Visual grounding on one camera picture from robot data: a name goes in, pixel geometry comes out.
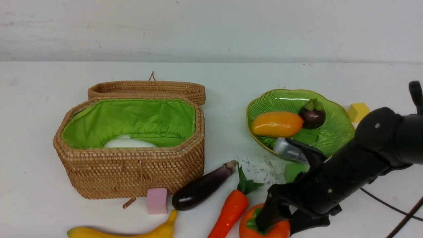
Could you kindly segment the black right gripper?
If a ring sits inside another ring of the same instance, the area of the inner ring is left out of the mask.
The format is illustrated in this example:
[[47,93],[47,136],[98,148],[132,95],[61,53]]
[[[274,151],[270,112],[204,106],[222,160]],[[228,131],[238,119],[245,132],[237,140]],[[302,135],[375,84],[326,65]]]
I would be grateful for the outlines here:
[[[346,197],[371,183],[389,164],[352,139],[326,159],[318,149],[294,139],[278,139],[277,152],[302,156],[310,166],[292,183],[272,185],[255,222],[265,232],[276,223],[291,220],[290,235],[330,225],[327,216]],[[292,215],[289,206],[298,210]]]

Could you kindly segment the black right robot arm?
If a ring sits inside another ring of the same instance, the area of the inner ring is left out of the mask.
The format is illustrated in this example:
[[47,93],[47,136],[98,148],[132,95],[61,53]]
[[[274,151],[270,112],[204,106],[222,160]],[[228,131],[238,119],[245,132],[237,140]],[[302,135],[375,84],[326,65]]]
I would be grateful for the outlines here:
[[269,187],[266,202],[255,217],[257,230],[268,232],[287,220],[290,233],[329,226],[329,216],[342,211],[340,203],[361,187],[391,171],[422,164],[422,87],[408,84],[415,114],[402,116],[388,107],[371,111],[358,124],[352,140],[331,158],[295,139],[279,140],[282,151],[300,152],[309,164],[295,180]]

